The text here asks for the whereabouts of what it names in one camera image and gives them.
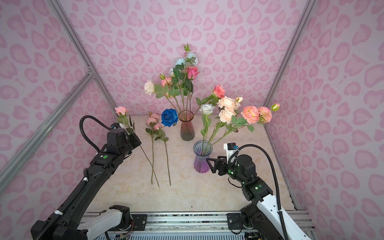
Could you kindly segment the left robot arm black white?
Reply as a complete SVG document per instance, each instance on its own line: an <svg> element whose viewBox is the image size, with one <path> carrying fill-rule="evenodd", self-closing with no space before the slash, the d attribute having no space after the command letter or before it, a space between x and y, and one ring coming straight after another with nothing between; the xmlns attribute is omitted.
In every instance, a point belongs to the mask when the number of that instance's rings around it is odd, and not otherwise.
<svg viewBox="0 0 384 240"><path fill-rule="evenodd" d="M36 221L31 228L34 240L87 240L84 230L78 230L88 206L115 173L118 166L141 145L135 133L123 128L111 129L107 143L94 156L83 178L67 199L45 221Z"/></svg>

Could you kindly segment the cream white rose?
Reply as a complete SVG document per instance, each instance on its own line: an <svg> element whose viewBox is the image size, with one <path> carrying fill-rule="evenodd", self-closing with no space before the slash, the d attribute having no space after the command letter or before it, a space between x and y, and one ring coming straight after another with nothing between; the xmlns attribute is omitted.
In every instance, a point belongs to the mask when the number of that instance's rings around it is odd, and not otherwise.
<svg viewBox="0 0 384 240"><path fill-rule="evenodd" d="M162 80L160 84L154 84L151 80L147 80L144 84L144 92L148 96L155 96L157 99L166 99L168 103L180 114L182 111L179 101L177 99L179 90L174 89L173 86L166 80Z"/></svg>

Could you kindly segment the small magenta rose bud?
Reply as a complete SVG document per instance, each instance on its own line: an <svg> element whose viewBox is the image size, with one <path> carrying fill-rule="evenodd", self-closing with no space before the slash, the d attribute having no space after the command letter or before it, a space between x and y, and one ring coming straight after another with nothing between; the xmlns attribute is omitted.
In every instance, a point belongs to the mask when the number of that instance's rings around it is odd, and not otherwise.
<svg viewBox="0 0 384 240"><path fill-rule="evenodd" d="M192 101L192 95L194 92L194 86L193 86L193 80L196 79L197 75L200 72L198 71L197 67L187 67L186 74L187 78L185 80L185 87L188 91L188 100L187 100L187 110L191 111L191 101Z"/></svg>

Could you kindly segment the red pink rose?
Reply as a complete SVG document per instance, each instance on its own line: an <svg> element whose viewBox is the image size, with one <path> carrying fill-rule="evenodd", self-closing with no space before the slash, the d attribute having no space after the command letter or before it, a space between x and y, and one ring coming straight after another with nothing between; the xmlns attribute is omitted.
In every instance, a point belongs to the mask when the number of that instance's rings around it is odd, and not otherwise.
<svg viewBox="0 0 384 240"><path fill-rule="evenodd" d="M196 103L198 105L198 109L195 111L195 114L197 112L201 112L200 108L204 104L212 104L214 106L214 109L215 109L215 107L219 103L219 100L225 96L225 93L226 93L225 89L220 84L218 84L214 87L212 94L209 95L208 97L203 98L202 100L200 100L199 98L196 98Z"/></svg>

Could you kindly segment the dark blue rose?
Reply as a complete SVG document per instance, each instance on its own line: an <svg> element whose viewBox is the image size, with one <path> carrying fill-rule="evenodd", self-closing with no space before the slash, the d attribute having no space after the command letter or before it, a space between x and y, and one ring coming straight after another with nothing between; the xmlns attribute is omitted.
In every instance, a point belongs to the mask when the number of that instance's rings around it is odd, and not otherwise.
<svg viewBox="0 0 384 240"><path fill-rule="evenodd" d="M166 127L172 127L179 121L179 114L175 109L165 109L161 114L161 122Z"/></svg>

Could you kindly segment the peach spray rose stem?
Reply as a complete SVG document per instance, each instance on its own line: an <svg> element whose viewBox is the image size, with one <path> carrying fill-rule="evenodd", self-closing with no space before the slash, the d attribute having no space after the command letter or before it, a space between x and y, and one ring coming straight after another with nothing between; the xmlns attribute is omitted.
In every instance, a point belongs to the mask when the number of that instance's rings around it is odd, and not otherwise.
<svg viewBox="0 0 384 240"><path fill-rule="evenodd" d="M218 121L216 122L213 133L208 140L209 144L213 146L230 133L238 132L239 126L237 125L237 118L239 116L239 108L242 101L243 97L232 99L226 96L218 100ZM225 132L218 140L215 141L216 135L222 128L225 128Z"/></svg>

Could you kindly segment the purple glass vase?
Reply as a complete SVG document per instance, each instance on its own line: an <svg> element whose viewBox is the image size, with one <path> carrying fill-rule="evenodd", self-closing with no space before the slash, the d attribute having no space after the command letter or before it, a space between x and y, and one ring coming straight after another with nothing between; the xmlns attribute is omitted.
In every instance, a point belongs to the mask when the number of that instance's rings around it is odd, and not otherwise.
<svg viewBox="0 0 384 240"><path fill-rule="evenodd" d="M213 146L207 141L197 141L193 146L193 152L196 155L194 160L194 169L200 174L204 174L210 170L206 161L213 151Z"/></svg>

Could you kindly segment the red grey glass vase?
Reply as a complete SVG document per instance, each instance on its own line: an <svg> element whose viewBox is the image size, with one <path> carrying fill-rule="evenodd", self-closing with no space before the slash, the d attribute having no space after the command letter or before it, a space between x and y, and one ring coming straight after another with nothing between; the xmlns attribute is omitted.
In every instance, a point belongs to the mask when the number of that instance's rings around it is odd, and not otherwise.
<svg viewBox="0 0 384 240"><path fill-rule="evenodd" d="M192 123L193 119L194 114L189 110L181 111L179 114L179 121L181 121L180 136L184 141L191 141L195 137L195 130Z"/></svg>

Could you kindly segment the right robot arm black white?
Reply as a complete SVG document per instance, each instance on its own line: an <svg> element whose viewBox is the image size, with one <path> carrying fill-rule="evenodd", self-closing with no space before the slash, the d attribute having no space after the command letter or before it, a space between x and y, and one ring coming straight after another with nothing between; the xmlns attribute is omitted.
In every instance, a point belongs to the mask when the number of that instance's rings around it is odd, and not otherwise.
<svg viewBox="0 0 384 240"><path fill-rule="evenodd" d="M234 165L227 158L206 159L213 173L228 175L241 184L245 199L251 202L241 209L243 226L255 229L268 240L309 240L310 237L278 204L277 196L257 175L256 166L248 155L240 155Z"/></svg>

